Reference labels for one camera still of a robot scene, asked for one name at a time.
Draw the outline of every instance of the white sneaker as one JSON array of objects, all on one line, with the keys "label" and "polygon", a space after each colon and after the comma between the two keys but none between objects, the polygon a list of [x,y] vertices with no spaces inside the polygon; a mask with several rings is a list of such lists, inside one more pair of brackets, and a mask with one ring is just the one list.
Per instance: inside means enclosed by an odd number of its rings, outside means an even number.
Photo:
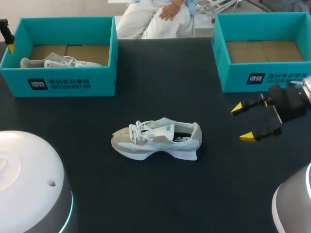
[{"label": "white sneaker", "polygon": [[197,160],[196,150],[202,142],[199,124],[176,122],[167,118],[157,121],[137,121],[135,125],[116,131],[112,147],[120,154],[144,160],[157,151],[177,159]]},{"label": "white sneaker", "polygon": [[50,67],[101,67],[100,64],[93,62],[77,61],[73,57],[60,56],[56,53],[51,54],[43,60],[30,60],[23,58],[20,61],[21,68],[50,68]]}]

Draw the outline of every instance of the cardboard insert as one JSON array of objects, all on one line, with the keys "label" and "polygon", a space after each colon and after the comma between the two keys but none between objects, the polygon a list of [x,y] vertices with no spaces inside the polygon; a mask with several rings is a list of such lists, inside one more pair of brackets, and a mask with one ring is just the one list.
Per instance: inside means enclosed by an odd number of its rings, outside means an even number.
[{"label": "cardboard insert", "polygon": [[42,60],[54,52],[60,56],[70,56],[78,61],[108,65],[109,45],[38,45],[34,46],[31,60]]},{"label": "cardboard insert", "polygon": [[226,42],[231,63],[303,62],[295,41]]}]

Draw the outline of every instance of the shoe box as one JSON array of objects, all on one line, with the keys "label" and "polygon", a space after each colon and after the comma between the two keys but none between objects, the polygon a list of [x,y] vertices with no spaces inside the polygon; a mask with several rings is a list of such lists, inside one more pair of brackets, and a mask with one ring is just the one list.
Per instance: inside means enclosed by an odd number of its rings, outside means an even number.
[{"label": "shoe box", "polygon": [[268,91],[311,75],[307,13],[220,14],[212,47],[223,92]]},{"label": "shoe box", "polygon": [[[7,49],[0,72],[15,97],[113,96],[118,60],[114,17],[22,18],[13,54]],[[102,67],[20,68],[20,61],[51,52]]]}]

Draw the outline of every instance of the shoe insole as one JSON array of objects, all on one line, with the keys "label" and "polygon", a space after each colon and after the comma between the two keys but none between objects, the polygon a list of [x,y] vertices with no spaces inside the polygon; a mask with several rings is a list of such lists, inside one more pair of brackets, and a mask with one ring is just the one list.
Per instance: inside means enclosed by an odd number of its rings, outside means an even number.
[{"label": "shoe insole", "polygon": [[191,134],[190,133],[174,133],[173,142],[185,142],[190,140]]}]

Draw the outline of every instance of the table surface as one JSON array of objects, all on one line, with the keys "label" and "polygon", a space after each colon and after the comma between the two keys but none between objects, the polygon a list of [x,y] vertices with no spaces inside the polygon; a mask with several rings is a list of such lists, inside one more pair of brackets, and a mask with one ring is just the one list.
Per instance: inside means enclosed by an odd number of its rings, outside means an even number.
[{"label": "table surface", "polygon": [[[252,94],[223,94],[208,38],[119,42],[116,95],[15,99],[0,77],[0,130],[36,134],[59,153],[79,208],[79,233],[276,233],[274,191],[308,164],[310,113],[283,135],[245,143],[268,118],[233,117]],[[0,57],[4,44],[0,44]],[[111,134],[135,121],[198,122],[198,161],[158,152],[129,160]]]}]

